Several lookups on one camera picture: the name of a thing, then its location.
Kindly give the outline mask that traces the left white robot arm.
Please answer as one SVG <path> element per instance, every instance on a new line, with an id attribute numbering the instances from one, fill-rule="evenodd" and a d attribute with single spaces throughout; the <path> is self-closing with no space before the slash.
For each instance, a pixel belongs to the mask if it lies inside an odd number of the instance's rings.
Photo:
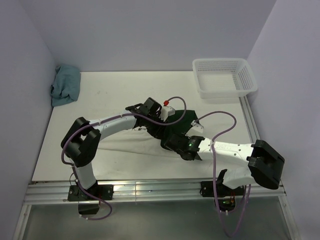
<path id="1" fill-rule="evenodd" d="M 77 118 L 61 142 L 61 158 L 64 164 L 70 165 L 75 173 L 77 183 L 81 185 L 79 194 L 91 200 L 98 193 L 97 180 L 93 173 L 92 160 L 95 158 L 101 140 L 137 127 L 145 127 L 150 134 L 160 139 L 169 117 L 175 109 L 164 106 L 152 98 L 125 108 L 118 115 L 96 120 Z"/>

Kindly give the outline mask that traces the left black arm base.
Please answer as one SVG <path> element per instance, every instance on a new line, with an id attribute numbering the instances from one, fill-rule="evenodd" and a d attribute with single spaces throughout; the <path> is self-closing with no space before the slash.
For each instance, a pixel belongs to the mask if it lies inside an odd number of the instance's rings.
<path id="1" fill-rule="evenodd" d="M 90 195 L 98 198 L 98 203 L 81 203 L 96 201 L 95 198 L 83 192 L 78 185 L 71 185 L 67 196 L 68 202 L 78 202 L 78 213 L 81 215 L 93 216 L 98 213 L 102 202 L 110 201 L 113 198 L 114 186 L 112 184 L 100 185 L 95 183 L 92 187 L 86 190 Z"/>

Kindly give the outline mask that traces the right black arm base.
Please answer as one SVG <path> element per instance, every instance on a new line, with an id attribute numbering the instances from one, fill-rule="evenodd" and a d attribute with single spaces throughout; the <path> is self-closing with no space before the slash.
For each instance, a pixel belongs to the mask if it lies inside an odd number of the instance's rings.
<path id="1" fill-rule="evenodd" d="M 212 181 L 201 181 L 200 182 L 200 191 L 199 194 L 204 198 L 213 198 L 214 197 L 214 188 Z M 224 186 L 222 183 L 216 185 L 216 195 L 218 198 L 219 209 L 222 212 L 233 211 L 237 207 L 236 197 L 241 196 L 243 199 L 246 195 L 246 187 L 240 186 L 235 189 L 231 189 L 227 186 Z"/>

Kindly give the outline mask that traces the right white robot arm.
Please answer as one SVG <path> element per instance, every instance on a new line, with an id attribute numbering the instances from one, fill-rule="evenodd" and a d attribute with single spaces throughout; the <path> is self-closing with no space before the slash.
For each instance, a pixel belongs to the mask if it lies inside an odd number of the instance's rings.
<path id="1" fill-rule="evenodd" d="M 161 146 L 186 161 L 207 161 L 215 157 L 217 161 L 237 166 L 220 171 L 216 189 L 222 195 L 254 183 L 270 190 L 279 188 L 285 159 L 264 140 L 235 144 L 212 141 L 203 136 L 173 134 L 163 140 Z"/>

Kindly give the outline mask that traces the white green raglan t-shirt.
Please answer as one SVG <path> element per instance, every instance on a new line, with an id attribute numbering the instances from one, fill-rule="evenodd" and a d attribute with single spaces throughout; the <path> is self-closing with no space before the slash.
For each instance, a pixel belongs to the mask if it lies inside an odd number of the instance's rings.
<path id="1" fill-rule="evenodd" d="M 183 119 L 176 124 L 169 125 L 172 134 L 186 136 L 191 128 L 191 122 L 198 118 L 194 110 L 187 110 Z M 103 139 L 99 150 L 134 153 L 159 157 L 181 158 L 174 151 L 163 148 L 163 140 L 152 137 L 145 127 L 123 130 Z"/>

